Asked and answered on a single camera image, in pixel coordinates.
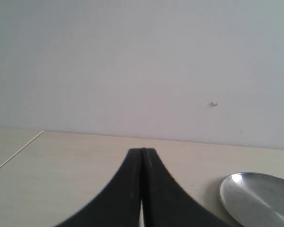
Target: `black rubber piece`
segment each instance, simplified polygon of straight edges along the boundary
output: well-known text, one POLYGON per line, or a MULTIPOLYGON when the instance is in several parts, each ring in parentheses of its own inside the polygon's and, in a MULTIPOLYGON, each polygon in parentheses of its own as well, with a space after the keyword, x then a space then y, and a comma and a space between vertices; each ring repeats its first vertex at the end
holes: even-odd
POLYGON ((142 159, 140 190, 146 227, 229 227, 177 184, 155 149, 144 148, 142 159))
POLYGON ((103 191, 57 227, 138 227, 141 149, 130 149, 103 191))

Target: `white wall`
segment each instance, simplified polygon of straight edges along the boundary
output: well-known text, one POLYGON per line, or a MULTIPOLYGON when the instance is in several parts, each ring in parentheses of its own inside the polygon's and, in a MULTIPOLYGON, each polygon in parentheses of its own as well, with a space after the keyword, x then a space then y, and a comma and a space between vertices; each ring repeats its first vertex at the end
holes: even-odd
POLYGON ((0 126, 284 148, 284 0, 0 0, 0 126))

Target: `metal plate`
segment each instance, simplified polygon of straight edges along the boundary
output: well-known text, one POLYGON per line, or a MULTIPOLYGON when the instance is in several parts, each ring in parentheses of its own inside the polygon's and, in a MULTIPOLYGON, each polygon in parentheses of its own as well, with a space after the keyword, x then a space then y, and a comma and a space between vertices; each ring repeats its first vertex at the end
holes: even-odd
POLYGON ((266 174, 237 173, 220 184, 220 200, 246 227, 284 227, 284 179, 266 174))

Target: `silver dish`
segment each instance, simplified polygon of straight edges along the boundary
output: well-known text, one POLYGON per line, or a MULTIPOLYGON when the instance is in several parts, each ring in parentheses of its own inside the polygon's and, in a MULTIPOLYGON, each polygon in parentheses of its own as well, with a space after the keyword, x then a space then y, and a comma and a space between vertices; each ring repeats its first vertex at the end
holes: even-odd
POLYGON ((258 173, 232 174, 220 184, 220 200, 245 227, 284 227, 284 179, 258 173))

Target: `beige tabletop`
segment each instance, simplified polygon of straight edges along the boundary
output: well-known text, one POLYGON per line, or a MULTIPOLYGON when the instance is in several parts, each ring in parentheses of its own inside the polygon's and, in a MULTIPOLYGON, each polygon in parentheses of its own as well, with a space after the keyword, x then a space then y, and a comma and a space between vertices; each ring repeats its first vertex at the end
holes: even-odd
POLYGON ((218 200, 226 175, 284 178, 284 150, 44 132, 0 169, 0 227, 52 227, 93 199, 129 148, 156 148, 178 183, 209 211, 238 226, 218 200))
POLYGON ((0 128, 0 166, 39 133, 40 130, 0 128))

